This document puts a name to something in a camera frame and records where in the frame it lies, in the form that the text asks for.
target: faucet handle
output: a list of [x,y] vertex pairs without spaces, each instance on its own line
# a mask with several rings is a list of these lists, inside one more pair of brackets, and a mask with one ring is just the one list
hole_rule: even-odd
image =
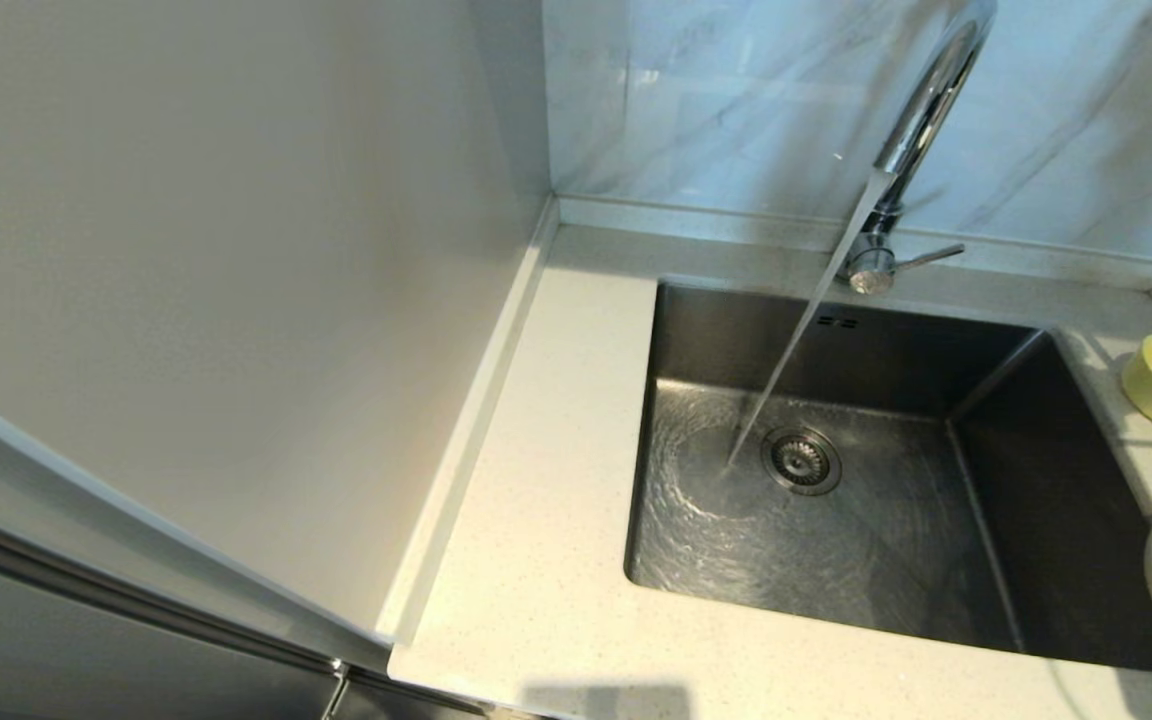
[[942,247],[942,249],[934,250],[932,252],[925,252],[924,255],[919,255],[918,258],[910,258],[909,260],[904,260],[904,263],[896,263],[896,266],[893,266],[892,272],[899,273],[901,270],[912,270],[916,268],[916,266],[937,263],[937,260],[952,258],[953,256],[962,255],[965,251],[967,247],[963,245],[963,243],[955,242],[954,245]]
[[856,256],[849,266],[847,282],[851,285],[852,290],[861,293],[861,295],[881,295],[881,293],[890,290],[892,285],[896,282],[896,273],[901,270],[916,268],[919,265],[950,258],[950,256],[965,250],[967,247],[958,242],[934,252],[919,255],[918,258],[897,263],[896,256],[886,245],[873,247],[873,249]]

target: sink drain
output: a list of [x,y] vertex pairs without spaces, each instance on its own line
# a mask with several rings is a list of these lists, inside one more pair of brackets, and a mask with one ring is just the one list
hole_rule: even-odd
[[823,495],[842,478],[838,452],[812,429],[772,430],[763,438],[763,464],[774,480],[803,495]]

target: refrigerator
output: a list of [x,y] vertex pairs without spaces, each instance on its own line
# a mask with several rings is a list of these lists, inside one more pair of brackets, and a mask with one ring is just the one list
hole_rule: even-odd
[[0,532],[0,720],[461,720],[480,707],[251,632]]
[[0,441],[0,720],[460,720],[387,652]]

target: chrome faucet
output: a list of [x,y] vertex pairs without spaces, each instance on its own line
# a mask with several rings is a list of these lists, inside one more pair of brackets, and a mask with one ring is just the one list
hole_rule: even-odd
[[965,8],[955,15],[937,41],[932,59],[923,69],[922,79],[914,86],[914,94],[910,94],[896,127],[892,128],[890,136],[874,160],[874,168],[892,173],[895,179],[870,211],[861,227],[861,234],[847,251],[846,263],[838,271],[838,279],[849,283],[852,290],[864,295],[888,291],[901,270],[916,268],[964,251],[963,243],[957,243],[897,263],[888,236],[904,210],[901,196],[905,195],[905,188],[915,172],[918,172],[923,157],[932,147],[932,141],[937,139],[937,132],[950,114],[968,74],[972,71],[975,59],[990,35],[995,13],[995,0],[969,0]]

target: sink basin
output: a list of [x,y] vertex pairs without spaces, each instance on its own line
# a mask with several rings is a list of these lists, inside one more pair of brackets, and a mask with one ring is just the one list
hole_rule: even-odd
[[1152,670],[1149,525],[1055,341],[662,285],[626,574],[887,632]]

